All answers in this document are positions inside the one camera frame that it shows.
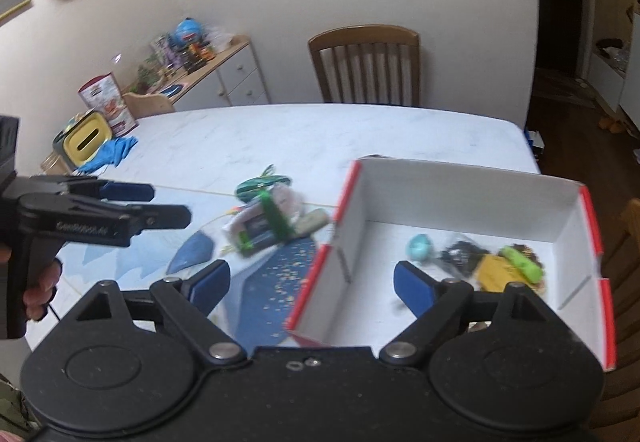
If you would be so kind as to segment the person's left hand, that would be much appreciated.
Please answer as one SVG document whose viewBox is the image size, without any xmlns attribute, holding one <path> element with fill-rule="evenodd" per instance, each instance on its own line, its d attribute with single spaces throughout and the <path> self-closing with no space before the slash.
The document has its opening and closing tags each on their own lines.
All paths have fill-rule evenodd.
<svg viewBox="0 0 640 442">
<path fill-rule="evenodd" d="M 10 310 L 18 303 L 17 308 L 23 311 L 27 320 L 39 322 L 48 313 L 49 303 L 56 293 L 56 285 L 62 274 L 62 262 L 53 257 L 47 266 L 38 270 L 38 279 L 30 283 L 24 291 L 15 292 L 14 277 L 10 275 L 11 248 L 1 245 L 1 318 L 9 318 Z"/>
</svg>

